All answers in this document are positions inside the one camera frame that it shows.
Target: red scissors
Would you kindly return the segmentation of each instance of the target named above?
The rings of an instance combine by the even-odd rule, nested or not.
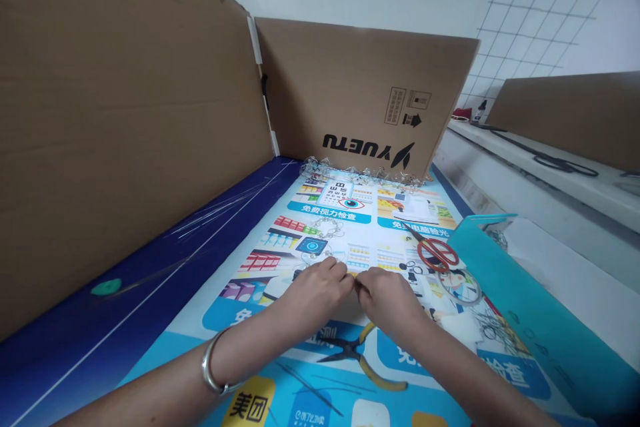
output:
[[[405,224],[405,222],[402,222],[402,224],[411,232],[413,238],[418,241],[418,255],[422,261],[427,264],[428,268],[446,274],[449,272],[449,266],[456,266],[460,262],[458,254],[455,253],[454,249],[449,247],[449,244],[442,242],[442,240],[425,238]],[[429,253],[428,258],[424,256],[423,250]]]

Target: cardboard box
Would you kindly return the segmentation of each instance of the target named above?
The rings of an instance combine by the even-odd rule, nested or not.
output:
[[[476,39],[257,18],[282,155],[422,178]]]
[[[487,123],[620,170],[640,168],[640,71],[509,79]]]
[[[4,338],[273,150],[234,0],[0,0],[0,12]],[[257,25],[283,154],[424,174],[477,40]]]

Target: eye icon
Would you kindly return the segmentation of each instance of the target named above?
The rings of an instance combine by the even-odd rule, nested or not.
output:
[[[359,209],[365,206],[365,204],[358,199],[342,199],[339,200],[338,203],[347,209]]]

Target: silver bangle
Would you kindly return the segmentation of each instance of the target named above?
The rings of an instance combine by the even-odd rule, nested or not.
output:
[[[209,363],[211,361],[211,352],[213,351],[213,346],[218,341],[220,336],[224,334],[227,330],[229,330],[229,328],[230,327],[227,327],[224,330],[221,330],[215,335],[214,338],[212,338],[209,341],[209,345],[207,345],[207,349],[205,350],[205,355],[203,355],[202,357],[202,377],[205,380],[205,383],[212,389],[212,391],[214,391],[220,397],[222,397],[228,392],[233,392],[238,387],[241,387],[242,384],[244,384],[244,382],[238,382],[236,385],[230,386],[229,384],[225,384],[224,387],[220,387],[218,384],[215,383],[211,375],[211,369],[209,367]]]

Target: poster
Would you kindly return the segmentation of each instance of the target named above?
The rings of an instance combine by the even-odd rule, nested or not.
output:
[[[419,257],[405,225],[446,242],[461,216],[437,180],[419,189],[331,170],[300,177],[195,294],[123,383],[186,352],[277,300],[307,266],[334,256],[357,274],[378,266],[403,275],[434,322],[522,394],[567,426],[580,419],[460,261],[443,274]],[[329,323],[234,392],[205,425],[470,426],[457,403],[407,352],[375,328],[364,355],[390,392],[354,360],[318,364],[369,323],[351,294]]]

